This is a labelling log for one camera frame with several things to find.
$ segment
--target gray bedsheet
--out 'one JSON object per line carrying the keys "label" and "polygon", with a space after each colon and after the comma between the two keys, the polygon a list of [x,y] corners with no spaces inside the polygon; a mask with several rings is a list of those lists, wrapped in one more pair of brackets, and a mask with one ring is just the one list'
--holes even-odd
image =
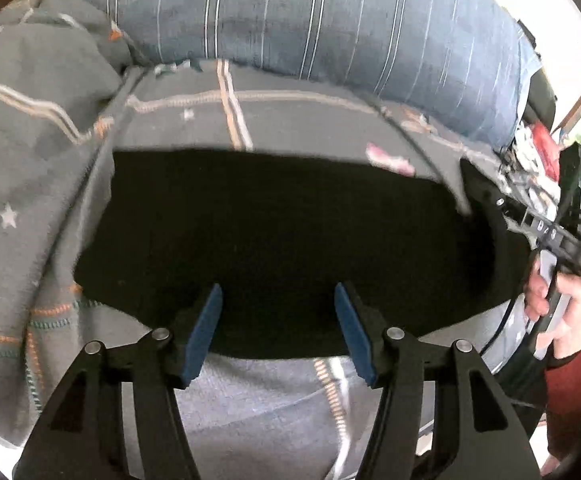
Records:
{"label": "gray bedsheet", "polygon": [[[76,258],[109,199],[113,149],[241,142],[246,149],[367,162],[371,142],[431,176],[416,152],[346,89],[211,60],[202,62],[202,72],[125,68],[130,51],[104,13],[81,0],[41,0],[37,7],[38,1],[0,12],[0,437],[16,444],[85,343],[118,346],[147,330],[83,298],[73,282]],[[414,108],[388,106],[465,208],[458,160],[467,156],[494,176],[491,150]],[[491,369],[516,348],[522,309],[523,302],[486,355]],[[503,310],[424,339],[449,344],[464,337],[480,348]],[[332,385],[336,405],[326,395]],[[344,479],[359,466],[378,395],[346,357],[211,355],[178,399],[203,478]],[[422,431],[432,418],[432,392],[426,395]],[[343,413],[343,424],[334,412]],[[132,437],[127,442],[137,472]]]}
{"label": "gray bedsheet", "polygon": [[154,63],[235,60],[347,84],[507,147],[540,67],[494,0],[86,0]]}

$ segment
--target black cloth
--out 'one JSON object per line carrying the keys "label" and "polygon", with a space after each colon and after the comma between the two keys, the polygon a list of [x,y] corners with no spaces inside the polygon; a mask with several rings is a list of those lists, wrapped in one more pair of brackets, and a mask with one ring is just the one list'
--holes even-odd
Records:
{"label": "black cloth", "polygon": [[555,370],[555,368],[561,368],[562,366],[566,366],[568,363],[574,361],[580,353],[581,350],[575,352],[573,355],[557,359],[555,357],[555,347],[553,345],[550,345],[548,347],[547,352],[548,359],[546,361],[546,368],[548,368],[549,370]]}
{"label": "black cloth", "polygon": [[112,200],[75,280],[150,327],[218,282],[211,350],[223,354],[346,354],[333,303],[344,280],[420,336],[508,299],[529,256],[493,197],[470,186],[463,216],[441,184],[366,164],[211,150],[114,161]]}
{"label": "black cloth", "polygon": [[528,102],[523,119],[528,124],[541,121],[548,131],[552,131],[556,113],[557,96],[555,96],[555,91],[542,68],[530,78]]}

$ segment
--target white star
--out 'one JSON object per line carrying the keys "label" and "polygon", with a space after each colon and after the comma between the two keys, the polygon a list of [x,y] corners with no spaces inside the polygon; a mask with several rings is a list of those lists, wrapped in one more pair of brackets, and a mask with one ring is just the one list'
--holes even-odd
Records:
{"label": "white star", "polygon": [[0,215],[2,217],[2,227],[4,229],[6,229],[8,226],[17,228],[17,224],[14,221],[19,213],[17,211],[13,211],[9,203],[6,204],[6,209],[4,209]]}
{"label": "white star", "polygon": [[192,108],[184,108],[184,113],[179,115],[184,121],[190,121],[195,118],[195,111]]}

